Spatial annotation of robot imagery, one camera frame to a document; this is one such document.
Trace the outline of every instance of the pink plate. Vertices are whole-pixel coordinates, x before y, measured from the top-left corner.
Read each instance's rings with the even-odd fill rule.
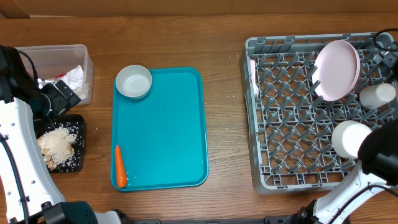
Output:
[[[359,77],[361,62],[356,49],[345,40],[330,42],[319,53],[312,75],[312,83],[320,81],[315,89],[325,101],[338,100],[349,93]]]

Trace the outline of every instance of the clear plastic bin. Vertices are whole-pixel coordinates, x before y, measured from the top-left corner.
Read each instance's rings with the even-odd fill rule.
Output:
[[[25,52],[32,59],[39,78],[50,79],[60,74],[66,74],[78,65],[84,71],[83,91],[87,97],[80,101],[79,105],[91,103],[93,93],[94,65],[88,55],[87,47],[76,45],[53,45],[36,47],[16,47]],[[32,65],[28,59],[21,56],[26,70],[32,75]]]

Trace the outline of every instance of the brown wall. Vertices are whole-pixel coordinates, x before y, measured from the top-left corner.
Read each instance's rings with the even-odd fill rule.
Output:
[[[7,17],[397,11],[396,0],[0,0]]]

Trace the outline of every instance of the wooden table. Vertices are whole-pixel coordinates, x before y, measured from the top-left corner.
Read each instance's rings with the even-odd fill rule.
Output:
[[[238,63],[244,41],[256,36],[369,32],[388,27],[398,27],[398,14],[9,19],[0,21],[0,44],[85,44],[94,62],[92,102],[71,111],[82,114],[87,122],[84,168],[79,173],[52,175],[66,200],[85,200],[96,212],[119,208],[134,219],[262,218],[295,213],[326,192],[259,195],[253,190]],[[113,80],[131,64],[195,67],[201,73],[210,167],[203,185],[128,194],[111,185]],[[353,223],[397,223],[397,209],[396,199],[381,193],[351,219]],[[5,198],[0,194],[1,223],[5,216]]]

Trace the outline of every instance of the black tray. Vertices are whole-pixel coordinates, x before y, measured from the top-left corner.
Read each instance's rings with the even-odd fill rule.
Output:
[[[37,128],[36,137],[39,138],[43,134],[52,131],[60,126],[64,128],[71,128],[70,133],[76,134],[76,142],[72,144],[72,148],[75,150],[75,157],[67,160],[64,164],[59,164],[54,170],[50,170],[50,173],[60,172],[78,172],[83,168],[83,158],[85,155],[85,141],[86,141],[86,123],[82,115],[79,114],[67,114],[61,118],[55,119],[54,122],[48,122],[46,125]],[[68,166],[68,163],[76,164],[76,166]]]

